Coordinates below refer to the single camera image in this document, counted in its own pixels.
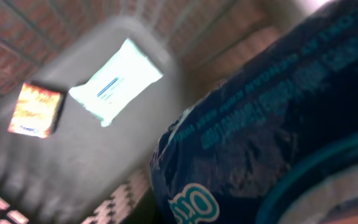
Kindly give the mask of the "orange small box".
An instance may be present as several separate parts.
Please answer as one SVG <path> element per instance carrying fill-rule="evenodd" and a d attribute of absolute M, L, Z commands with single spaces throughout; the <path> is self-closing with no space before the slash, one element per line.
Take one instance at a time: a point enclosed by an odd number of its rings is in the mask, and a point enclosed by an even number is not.
<path fill-rule="evenodd" d="M 55 129 L 64 97 L 59 91 L 24 83 L 7 130 L 41 139 L 49 137 Z"/>

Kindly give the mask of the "blue Oreo cookie pack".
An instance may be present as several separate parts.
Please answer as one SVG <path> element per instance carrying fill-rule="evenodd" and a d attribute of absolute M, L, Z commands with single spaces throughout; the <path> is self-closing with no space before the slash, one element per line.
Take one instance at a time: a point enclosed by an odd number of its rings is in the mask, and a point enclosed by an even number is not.
<path fill-rule="evenodd" d="M 150 174 L 164 223 L 273 223 L 357 161 L 358 1 L 331 1 L 185 110 Z"/>

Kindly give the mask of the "white wet wipes pack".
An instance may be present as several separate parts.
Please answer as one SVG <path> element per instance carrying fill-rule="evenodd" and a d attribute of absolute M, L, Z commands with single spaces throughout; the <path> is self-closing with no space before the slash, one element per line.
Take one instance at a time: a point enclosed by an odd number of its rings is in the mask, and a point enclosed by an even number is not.
<path fill-rule="evenodd" d="M 84 84 L 69 90 L 84 109 L 109 126 L 113 119 L 163 73 L 131 39 Z"/>

